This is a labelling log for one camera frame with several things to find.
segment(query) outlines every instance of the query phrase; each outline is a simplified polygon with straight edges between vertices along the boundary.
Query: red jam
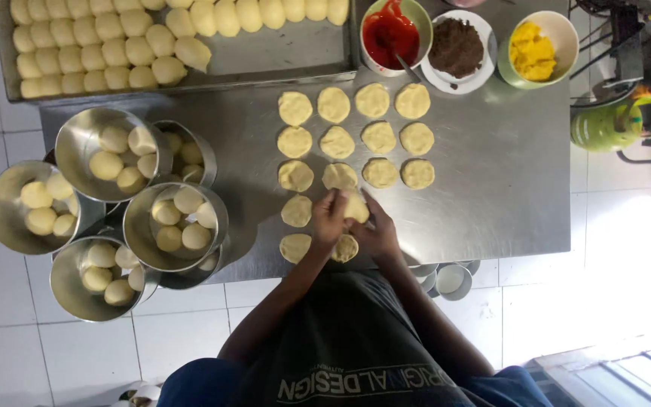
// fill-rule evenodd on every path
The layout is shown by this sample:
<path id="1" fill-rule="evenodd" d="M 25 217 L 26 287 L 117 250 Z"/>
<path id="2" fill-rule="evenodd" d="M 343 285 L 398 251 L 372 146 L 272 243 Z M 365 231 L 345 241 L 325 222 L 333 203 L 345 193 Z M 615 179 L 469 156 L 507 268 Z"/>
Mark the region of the red jam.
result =
<path id="1" fill-rule="evenodd" d="M 418 56 L 419 36 L 414 23 L 401 13 L 401 0 L 388 0 L 380 12 L 363 22 L 363 45 L 374 61 L 388 69 L 403 69 L 396 54 L 409 66 Z"/>

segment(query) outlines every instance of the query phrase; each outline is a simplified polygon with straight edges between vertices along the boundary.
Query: stainless steel bowl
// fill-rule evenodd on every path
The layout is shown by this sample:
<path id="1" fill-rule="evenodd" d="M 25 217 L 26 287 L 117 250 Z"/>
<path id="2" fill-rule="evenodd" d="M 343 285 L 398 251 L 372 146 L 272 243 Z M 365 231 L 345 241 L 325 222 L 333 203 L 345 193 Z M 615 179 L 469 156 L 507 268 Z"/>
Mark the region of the stainless steel bowl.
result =
<path id="1" fill-rule="evenodd" d="M 135 291 L 130 303 L 125 306 L 107 304 L 102 292 L 89 291 L 82 284 L 82 273 L 86 269 L 90 247 L 102 241 L 115 248 L 124 245 L 122 238 L 116 236 L 117 233 L 108 232 L 99 236 L 83 237 L 63 248 L 54 258 L 49 284 L 59 305 L 72 316 L 89 322 L 111 321 L 125 315 L 155 292 L 160 273 L 145 265 L 142 265 L 145 289 L 141 292 Z"/>
<path id="2" fill-rule="evenodd" d="M 79 214 L 75 232 L 71 237 L 55 235 L 38 236 L 24 225 L 24 216 L 30 211 L 22 204 L 22 187 L 31 181 L 45 182 L 50 175 L 59 172 L 57 167 L 41 161 L 23 161 L 12 165 L 0 175 L 0 242 L 6 247 L 23 254 L 48 254 L 77 239 L 97 221 L 104 218 L 102 202 L 88 199 L 75 191 Z M 67 203 L 55 200 L 53 208 L 57 213 L 68 211 Z"/>
<path id="3" fill-rule="evenodd" d="M 203 169 L 205 172 L 203 173 L 203 178 L 198 182 L 195 182 L 195 180 L 188 181 L 195 182 L 196 184 L 199 183 L 205 188 L 210 188 L 215 183 L 215 177 L 218 174 L 218 163 L 215 160 L 215 152 L 212 150 L 210 143 L 202 135 L 193 133 L 187 127 L 173 120 L 160 120 L 159 122 L 154 122 L 153 126 L 157 127 L 162 133 L 170 132 L 182 136 L 184 142 L 194 141 L 197 143 L 197 146 L 200 147 L 200 152 L 203 154 Z M 184 168 L 185 162 L 177 158 L 173 159 L 173 173 L 180 174 Z"/>
<path id="4" fill-rule="evenodd" d="M 83 110 L 69 119 L 59 130 L 54 155 L 59 170 L 76 190 L 95 200 L 117 203 L 130 200 L 135 193 L 122 192 L 114 181 L 96 178 L 90 171 L 90 158 L 102 151 L 99 134 L 108 125 L 123 127 L 128 132 L 135 127 L 146 127 L 156 145 L 155 176 L 147 185 L 154 185 L 172 171 L 172 153 L 167 138 L 157 127 L 122 110 L 95 107 Z M 131 151 L 120 154 L 125 166 L 137 165 L 140 157 Z"/>
<path id="5" fill-rule="evenodd" d="M 155 236 L 160 226 L 152 218 L 150 210 L 155 202 L 172 199 L 177 190 L 182 187 L 194 188 L 207 202 L 210 202 L 215 211 L 216 225 L 212 230 L 212 241 L 207 249 L 188 251 L 180 248 L 168 253 L 157 247 Z M 194 215 L 190 215 L 187 220 L 194 222 Z M 145 188 L 131 200 L 124 212 L 122 230 L 124 241 L 142 263 L 162 272 L 184 272 L 200 264 L 205 257 L 222 245 L 228 231 L 228 211 L 219 196 L 201 185 L 192 182 L 165 182 Z"/>
<path id="6" fill-rule="evenodd" d="M 191 267 L 189 270 L 177 273 L 162 273 L 160 278 L 160 287 L 168 288 L 170 290 L 189 290 L 190 288 L 197 287 L 200 284 L 208 281 L 210 277 L 219 272 L 226 264 L 228 264 L 228 254 L 230 248 L 230 237 L 225 237 L 223 244 L 215 252 L 220 252 L 218 264 L 215 269 L 211 271 L 203 270 L 200 268 L 202 264 Z"/>

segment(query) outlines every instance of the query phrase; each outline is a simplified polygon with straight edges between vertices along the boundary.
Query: tiled floor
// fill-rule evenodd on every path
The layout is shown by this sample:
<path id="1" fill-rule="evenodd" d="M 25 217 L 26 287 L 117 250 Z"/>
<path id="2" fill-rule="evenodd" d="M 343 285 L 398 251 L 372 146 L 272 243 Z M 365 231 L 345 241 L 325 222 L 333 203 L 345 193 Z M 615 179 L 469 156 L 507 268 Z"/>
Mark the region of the tiled floor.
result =
<path id="1" fill-rule="evenodd" d="M 596 23 L 578 13 L 588 32 Z M 44 155 L 36 108 L 3 88 L 0 77 L 0 172 Z M 483 261 L 464 300 L 437 301 L 496 368 L 651 332 L 651 166 L 572 147 L 571 174 L 571 252 Z M 215 356 L 279 281 L 158 290 L 132 317 L 88 324 L 57 305 L 49 268 L 0 245 L 0 405 L 108 405 L 131 382 Z"/>

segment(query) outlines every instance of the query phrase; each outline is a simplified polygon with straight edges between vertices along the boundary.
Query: person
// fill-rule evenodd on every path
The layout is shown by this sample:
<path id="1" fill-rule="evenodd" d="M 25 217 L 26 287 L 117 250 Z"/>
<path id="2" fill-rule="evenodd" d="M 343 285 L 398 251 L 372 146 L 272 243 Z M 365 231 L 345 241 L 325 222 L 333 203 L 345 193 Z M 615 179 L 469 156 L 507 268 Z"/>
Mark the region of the person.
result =
<path id="1" fill-rule="evenodd" d="M 217 358 L 168 377 L 158 407 L 550 405 L 523 368 L 495 374 L 421 289 L 375 199 L 363 191 L 366 225 L 344 219 L 348 194 L 330 190 L 314 204 L 303 259 Z M 322 272 L 344 228 L 377 269 Z"/>

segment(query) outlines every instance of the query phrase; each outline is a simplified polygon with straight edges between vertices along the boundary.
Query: dough ball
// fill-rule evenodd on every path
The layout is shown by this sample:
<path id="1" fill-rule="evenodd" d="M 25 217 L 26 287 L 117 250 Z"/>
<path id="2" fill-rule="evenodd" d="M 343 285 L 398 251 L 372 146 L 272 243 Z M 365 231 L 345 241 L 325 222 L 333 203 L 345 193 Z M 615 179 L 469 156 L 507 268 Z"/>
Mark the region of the dough ball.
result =
<path id="1" fill-rule="evenodd" d="M 146 156 L 155 153 L 155 139 L 152 138 L 150 131 L 142 126 L 137 126 L 127 136 L 127 144 L 130 150 L 139 156 Z"/>
<path id="2" fill-rule="evenodd" d="M 157 247 L 166 252 L 176 251 L 182 247 L 182 232 L 177 226 L 163 226 L 157 232 Z"/>
<path id="3" fill-rule="evenodd" d="M 412 123 L 401 130 L 401 144 L 415 156 L 426 154 L 433 146 L 433 132 L 423 123 Z"/>
<path id="4" fill-rule="evenodd" d="M 399 179 L 399 171 L 387 159 L 371 159 L 363 167 L 363 179 L 375 188 L 388 188 Z"/>
<path id="5" fill-rule="evenodd" d="M 366 126 L 361 133 L 361 140 L 369 150 L 376 154 L 385 154 L 396 147 L 396 136 L 388 122 L 374 122 Z"/>
<path id="6" fill-rule="evenodd" d="M 348 203 L 346 203 L 346 210 L 343 214 L 343 218 L 353 218 L 358 222 L 366 223 L 368 217 L 370 216 L 370 211 L 366 202 L 363 201 L 361 194 L 357 193 L 355 190 L 351 191 L 351 195 L 348 195 Z"/>
<path id="7" fill-rule="evenodd" d="M 330 258 L 338 263 L 345 263 L 358 254 L 358 242 L 353 236 L 341 235 L 336 243 L 336 249 Z"/>
<path id="8" fill-rule="evenodd" d="M 427 160 L 414 159 L 406 162 L 401 169 L 403 183 L 411 189 L 423 189 L 433 183 L 436 173 Z"/>
<path id="9" fill-rule="evenodd" d="M 130 88 L 130 70 L 125 67 L 108 67 L 104 70 L 104 79 L 110 90 Z"/>
<path id="10" fill-rule="evenodd" d="M 57 213 L 50 207 L 32 209 L 24 217 L 24 225 L 27 229 L 39 236 L 51 234 L 56 221 Z"/>
<path id="11" fill-rule="evenodd" d="M 162 24 L 154 24 L 147 29 L 145 39 L 156 57 L 169 57 L 175 53 L 175 36 Z"/>
<path id="12" fill-rule="evenodd" d="M 42 96 L 61 95 L 61 75 L 45 75 L 41 78 Z"/>
<path id="13" fill-rule="evenodd" d="M 109 243 L 97 242 L 87 252 L 89 264 L 108 269 L 115 266 L 114 255 L 116 250 Z"/>
<path id="14" fill-rule="evenodd" d="M 167 4 L 165 0 L 141 0 L 140 2 L 146 9 L 153 10 L 155 12 L 164 9 Z"/>
<path id="15" fill-rule="evenodd" d="M 278 150 L 291 159 L 309 152 L 312 143 L 310 133 L 303 127 L 286 127 L 278 136 Z"/>
<path id="16" fill-rule="evenodd" d="M 212 272 L 218 266 L 218 262 L 220 262 L 219 249 L 215 253 L 205 257 L 205 260 L 197 267 L 205 272 Z"/>
<path id="17" fill-rule="evenodd" d="M 45 0 L 45 3 L 52 20 L 58 18 L 72 18 L 72 15 L 69 14 L 69 9 L 67 8 L 67 2 L 65 0 Z"/>
<path id="18" fill-rule="evenodd" d="M 119 20 L 128 37 L 144 37 L 153 24 L 152 17 L 144 10 L 127 10 L 119 16 Z"/>
<path id="19" fill-rule="evenodd" d="M 121 245 L 117 248 L 117 251 L 114 253 L 114 262 L 123 269 L 134 269 L 140 266 L 138 257 L 126 245 Z"/>
<path id="20" fill-rule="evenodd" d="M 293 23 L 300 23 L 305 18 L 305 0 L 283 0 L 285 17 Z"/>
<path id="21" fill-rule="evenodd" d="M 95 15 L 116 12 L 112 0 L 90 0 L 90 9 Z"/>
<path id="22" fill-rule="evenodd" d="M 193 21 L 195 31 L 200 35 L 212 37 L 218 32 L 218 27 L 215 24 L 215 6 L 210 2 L 198 0 L 193 3 L 193 6 L 190 7 L 190 19 Z"/>
<path id="23" fill-rule="evenodd" d="M 152 63 L 152 73 L 160 85 L 175 86 L 187 75 L 187 69 L 176 58 L 158 57 Z"/>
<path id="24" fill-rule="evenodd" d="M 186 9 L 193 4 L 193 0 L 166 0 L 166 3 L 171 9 L 176 9 L 178 7 Z"/>
<path id="25" fill-rule="evenodd" d="M 40 48 L 34 55 L 37 58 L 37 65 L 39 65 L 39 69 L 41 69 L 44 75 L 61 73 L 58 48 Z"/>
<path id="26" fill-rule="evenodd" d="M 49 23 L 49 30 L 58 47 L 77 44 L 74 26 L 75 23 L 69 18 L 58 18 Z"/>
<path id="27" fill-rule="evenodd" d="M 180 221 L 182 212 L 175 206 L 172 199 L 159 200 L 152 206 L 152 218 L 160 225 L 172 226 Z"/>
<path id="28" fill-rule="evenodd" d="M 278 168 L 278 182 L 287 190 L 303 192 L 313 183 L 313 171 L 305 162 L 291 160 Z"/>
<path id="29" fill-rule="evenodd" d="M 288 199 L 281 209 L 281 217 L 286 225 L 293 227 L 303 227 L 310 222 L 310 216 L 313 212 L 313 203 L 308 197 L 295 195 Z"/>
<path id="30" fill-rule="evenodd" d="M 380 83 L 371 83 L 368 86 L 360 88 L 356 93 L 356 109 L 362 115 L 377 119 L 385 115 L 391 99 L 388 91 Z"/>
<path id="31" fill-rule="evenodd" d="M 98 143 L 100 148 L 110 153 L 126 152 L 127 130 L 119 126 L 107 126 L 99 133 Z"/>
<path id="32" fill-rule="evenodd" d="M 200 181 L 203 180 L 205 169 L 197 164 L 189 164 L 182 169 L 182 173 L 180 173 L 180 175 L 185 181 L 199 184 Z"/>
<path id="33" fill-rule="evenodd" d="M 49 16 L 49 10 L 44 0 L 27 0 L 27 8 L 34 21 L 49 21 L 52 19 Z"/>
<path id="34" fill-rule="evenodd" d="M 328 0 L 305 0 L 305 16 L 311 21 L 321 21 L 328 15 Z"/>
<path id="35" fill-rule="evenodd" d="M 142 271 L 142 266 L 135 266 L 132 271 L 127 275 L 127 284 L 135 291 L 142 291 L 145 289 L 145 273 Z"/>
<path id="36" fill-rule="evenodd" d="M 119 16 L 114 13 L 100 14 L 95 18 L 95 30 L 102 41 L 124 38 Z"/>
<path id="37" fill-rule="evenodd" d="M 114 280 L 104 290 L 104 302 L 111 306 L 125 306 L 134 297 L 134 290 L 127 280 Z"/>
<path id="38" fill-rule="evenodd" d="M 109 67 L 129 67 L 127 48 L 122 38 L 107 40 L 102 45 L 102 57 Z"/>
<path id="39" fill-rule="evenodd" d="M 229 0 L 215 4 L 215 25 L 223 37 L 234 37 L 240 32 L 240 22 L 235 7 L 235 2 Z"/>
<path id="40" fill-rule="evenodd" d="M 43 76 L 37 63 L 37 56 L 33 52 L 17 56 L 17 71 L 22 79 L 35 79 Z"/>
<path id="41" fill-rule="evenodd" d="M 348 0 L 328 0 L 328 21 L 334 25 L 343 25 L 348 19 L 351 2 Z"/>
<path id="42" fill-rule="evenodd" d="M 287 235 L 281 239 L 280 251 L 283 258 L 293 264 L 298 264 L 310 248 L 311 238 L 303 233 Z"/>
<path id="43" fill-rule="evenodd" d="M 175 56 L 188 67 L 208 73 L 212 52 L 208 46 L 193 37 L 180 38 L 175 42 Z"/>
<path id="44" fill-rule="evenodd" d="M 212 241 L 212 233 L 197 223 L 191 223 L 182 231 L 182 245 L 190 250 L 200 250 Z"/>
<path id="45" fill-rule="evenodd" d="M 152 69 L 150 67 L 132 68 L 130 71 L 130 88 L 157 89 L 157 79 L 155 79 Z"/>
<path id="46" fill-rule="evenodd" d="M 64 175 L 61 172 L 54 172 L 49 176 L 46 188 L 49 195 L 54 199 L 67 199 L 75 193 L 72 189 L 72 184 L 64 179 Z"/>
<path id="47" fill-rule="evenodd" d="M 194 212 L 194 217 L 197 219 L 197 223 L 208 229 L 215 229 L 218 224 L 218 217 L 210 202 L 203 202 Z"/>
<path id="48" fill-rule="evenodd" d="M 124 43 L 127 59 L 135 67 L 148 67 L 155 61 L 155 54 L 145 37 L 130 37 Z"/>
<path id="49" fill-rule="evenodd" d="M 203 163 L 203 152 L 200 151 L 200 147 L 197 146 L 197 143 L 194 141 L 188 141 L 187 143 L 182 144 L 180 156 L 182 156 L 182 161 L 186 164 Z"/>
<path id="50" fill-rule="evenodd" d="M 41 80 L 39 78 L 24 79 L 20 84 L 20 92 L 22 93 L 22 97 L 25 99 L 41 97 Z"/>
<path id="51" fill-rule="evenodd" d="M 59 49 L 59 67 L 62 73 L 84 72 L 82 66 L 82 50 L 76 45 Z"/>
<path id="52" fill-rule="evenodd" d="M 348 164 L 336 162 L 328 164 L 323 171 L 323 185 L 325 189 L 356 189 L 358 175 Z"/>
<path id="53" fill-rule="evenodd" d="M 117 179 L 117 175 L 122 171 L 122 168 L 124 168 L 122 159 L 117 154 L 107 151 L 95 153 L 90 159 L 90 171 L 100 180 L 112 181 Z"/>
<path id="54" fill-rule="evenodd" d="M 31 209 L 49 208 L 52 206 L 52 195 L 47 190 L 46 184 L 41 181 L 29 182 L 22 187 L 19 194 L 22 203 Z"/>
<path id="55" fill-rule="evenodd" d="M 318 95 L 318 114 L 332 123 L 340 123 L 351 112 L 351 101 L 340 88 L 331 86 Z"/>
<path id="56" fill-rule="evenodd" d="M 420 83 L 410 83 L 404 86 L 396 95 L 393 107 L 399 115 L 407 119 L 418 119 L 428 112 L 431 107 L 431 98 L 428 89 Z"/>
<path id="57" fill-rule="evenodd" d="M 54 37 L 49 29 L 49 21 L 38 21 L 32 23 L 29 27 L 29 33 L 37 48 L 50 48 L 52 46 L 57 46 L 57 42 L 54 41 Z"/>
<path id="58" fill-rule="evenodd" d="M 145 6 L 140 3 L 140 0 L 113 0 L 114 9 L 117 10 L 119 14 L 124 14 L 124 12 L 129 10 L 144 10 Z"/>
<path id="59" fill-rule="evenodd" d="M 67 0 L 67 8 L 74 19 L 92 15 L 88 0 Z"/>
<path id="60" fill-rule="evenodd" d="M 82 275 L 82 284 L 89 291 L 102 292 L 112 282 L 112 272 L 102 267 L 87 267 Z"/>
<path id="61" fill-rule="evenodd" d="M 15 27 L 14 32 L 12 33 L 12 41 L 14 42 L 14 48 L 20 54 L 37 50 L 37 46 L 34 44 L 34 41 L 32 41 L 29 25 L 20 25 L 19 27 Z"/>
<path id="62" fill-rule="evenodd" d="M 87 72 L 85 75 L 86 92 L 104 92 L 108 90 L 107 79 L 104 78 L 104 71 Z"/>
<path id="63" fill-rule="evenodd" d="M 138 193 L 146 183 L 137 167 L 126 167 L 117 175 L 117 186 L 124 193 Z"/>
<path id="64" fill-rule="evenodd" d="M 155 177 L 155 168 L 157 167 L 157 154 L 148 154 L 141 156 L 138 160 L 138 170 L 145 178 L 153 179 Z"/>
<path id="65" fill-rule="evenodd" d="M 73 27 L 75 40 L 80 46 L 102 43 L 102 38 L 99 38 L 99 35 L 95 30 L 95 17 L 80 17 L 75 20 Z"/>
<path id="66" fill-rule="evenodd" d="M 75 234 L 77 227 L 77 218 L 74 215 L 64 214 L 54 221 L 52 233 L 59 237 L 70 237 Z"/>
<path id="67" fill-rule="evenodd" d="M 205 199 L 194 188 L 182 187 L 173 199 L 175 207 L 183 214 L 194 214 Z"/>
<path id="68" fill-rule="evenodd" d="M 260 0 L 260 16 L 268 28 L 278 30 L 285 24 L 285 8 L 281 0 Z"/>
<path id="69" fill-rule="evenodd" d="M 76 217 L 79 216 L 79 199 L 77 198 L 77 194 L 72 194 L 67 199 L 67 209 L 69 209 L 69 213 L 75 215 Z"/>
<path id="70" fill-rule="evenodd" d="M 87 72 L 107 69 L 107 62 L 104 60 L 104 55 L 102 55 L 102 46 L 93 44 L 83 47 L 82 66 Z"/>
<path id="71" fill-rule="evenodd" d="M 27 0 L 12 0 L 9 3 L 9 12 L 12 14 L 14 22 L 18 25 L 31 24 L 34 22 L 32 16 L 29 15 Z"/>
<path id="72" fill-rule="evenodd" d="M 165 25 L 176 38 L 194 37 L 193 21 L 184 8 L 172 9 L 165 16 Z"/>
<path id="73" fill-rule="evenodd" d="M 285 123 L 299 127 L 313 114 L 313 106 L 300 92 L 283 92 L 278 99 L 278 113 Z"/>
<path id="74" fill-rule="evenodd" d="M 356 149 L 356 143 L 346 129 L 332 126 L 321 138 L 321 150 L 334 159 L 344 159 Z"/>
<path id="75" fill-rule="evenodd" d="M 165 132 L 167 143 L 170 145 L 170 152 L 174 155 L 182 150 L 182 137 L 177 133 Z"/>

